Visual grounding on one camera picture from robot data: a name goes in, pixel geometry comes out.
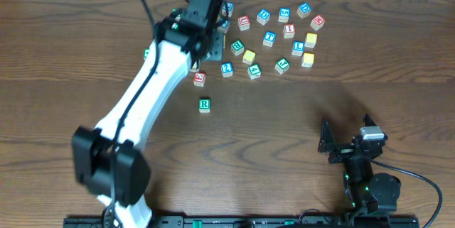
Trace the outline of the green B letter block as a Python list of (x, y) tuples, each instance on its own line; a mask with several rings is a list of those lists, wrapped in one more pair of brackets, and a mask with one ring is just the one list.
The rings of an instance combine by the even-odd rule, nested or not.
[(245, 45), (240, 39), (232, 42), (231, 51), (235, 56), (242, 54), (245, 51)]

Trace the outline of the green R letter block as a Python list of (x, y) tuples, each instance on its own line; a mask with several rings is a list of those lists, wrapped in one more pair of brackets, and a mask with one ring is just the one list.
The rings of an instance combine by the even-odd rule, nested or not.
[(200, 113), (210, 113), (210, 99), (199, 99), (198, 108)]

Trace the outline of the blue 2 number block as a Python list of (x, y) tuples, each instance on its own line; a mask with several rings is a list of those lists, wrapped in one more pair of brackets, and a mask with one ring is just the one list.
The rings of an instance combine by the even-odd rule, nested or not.
[(231, 77), (233, 76), (233, 66), (231, 62), (222, 63), (220, 66), (221, 73), (223, 77)]

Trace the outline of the yellow C letter block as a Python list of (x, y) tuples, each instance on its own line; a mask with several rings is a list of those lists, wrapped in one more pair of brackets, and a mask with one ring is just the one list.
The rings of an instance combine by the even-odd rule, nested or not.
[(200, 70), (200, 64), (195, 63), (193, 67), (191, 68), (191, 72), (198, 72)]

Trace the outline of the yellow block near B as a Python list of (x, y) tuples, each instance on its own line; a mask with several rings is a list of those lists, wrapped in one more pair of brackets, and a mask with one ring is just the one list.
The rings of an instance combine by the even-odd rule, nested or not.
[(247, 65), (251, 65), (255, 60), (256, 53), (251, 50), (246, 50), (243, 57), (242, 62)]

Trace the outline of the green 4 number block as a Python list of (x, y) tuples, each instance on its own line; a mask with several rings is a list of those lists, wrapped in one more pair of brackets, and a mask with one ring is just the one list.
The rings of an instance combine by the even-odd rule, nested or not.
[(262, 70), (258, 64), (250, 65), (247, 69), (247, 73), (251, 80), (254, 80), (261, 76)]

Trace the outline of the blue top letter block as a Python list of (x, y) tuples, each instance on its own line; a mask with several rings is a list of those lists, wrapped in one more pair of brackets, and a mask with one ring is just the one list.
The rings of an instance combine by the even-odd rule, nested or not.
[(232, 2), (225, 2), (222, 5), (222, 15), (228, 16), (230, 18), (233, 13), (233, 6), (234, 6), (234, 4)]

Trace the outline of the blue T letter block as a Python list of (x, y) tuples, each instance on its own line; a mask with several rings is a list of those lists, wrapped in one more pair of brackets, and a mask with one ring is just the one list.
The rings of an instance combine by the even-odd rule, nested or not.
[(267, 31), (264, 34), (263, 45), (272, 47), (274, 45), (275, 39), (276, 39), (276, 33)]

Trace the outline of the blue D letter block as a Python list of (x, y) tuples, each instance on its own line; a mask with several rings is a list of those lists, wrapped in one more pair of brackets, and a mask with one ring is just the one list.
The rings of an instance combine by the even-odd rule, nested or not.
[(259, 11), (259, 13), (257, 14), (257, 22), (264, 26), (269, 21), (270, 16), (271, 16), (271, 13), (268, 10), (261, 9)]

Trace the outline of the green J letter block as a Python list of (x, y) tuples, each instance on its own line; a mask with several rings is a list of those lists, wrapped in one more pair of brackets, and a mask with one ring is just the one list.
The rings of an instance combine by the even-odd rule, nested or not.
[(282, 75), (285, 73), (290, 67), (290, 63), (286, 58), (281, 58), (276, 62), (275, 70)]

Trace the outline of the green V letter block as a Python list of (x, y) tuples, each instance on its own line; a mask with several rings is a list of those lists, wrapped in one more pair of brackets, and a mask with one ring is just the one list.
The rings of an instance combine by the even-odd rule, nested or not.
[(149, 56), (149, 49), (147, 48), (147, 49), (144, 50), (143, 59), (146, 60), (148, 58), (148, 56)]

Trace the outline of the red I letter block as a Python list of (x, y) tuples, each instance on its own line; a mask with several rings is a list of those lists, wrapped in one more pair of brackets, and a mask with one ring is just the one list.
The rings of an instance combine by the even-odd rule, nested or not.
[(296, 28), (294, 24), (288, 23), (284, 25), (283, 34), (284, 38), (293, 38), (296, 33)]

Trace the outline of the blue 5 number block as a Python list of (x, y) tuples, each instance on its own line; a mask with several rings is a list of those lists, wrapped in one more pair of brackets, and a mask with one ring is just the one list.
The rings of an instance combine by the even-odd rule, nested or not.
[(280, 8), (278, 22), (287, 23), (289, 21), (290, 15), (291, 9), (285, 7)]

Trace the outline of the yellow right lower block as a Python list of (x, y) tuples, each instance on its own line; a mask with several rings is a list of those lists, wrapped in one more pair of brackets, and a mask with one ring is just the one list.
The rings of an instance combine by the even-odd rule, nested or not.
[(304, 53), (301, 60), (302, 67), (312, 67), (315, 55), (313, 53)]

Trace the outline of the yellow right upper block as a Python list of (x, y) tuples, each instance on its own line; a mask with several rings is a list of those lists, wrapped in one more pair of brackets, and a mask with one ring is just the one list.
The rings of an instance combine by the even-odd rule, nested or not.
[(317, 43), (317, 34), (316, 33), (307, 33), (305, 38), (305, 47), (314, 48)]

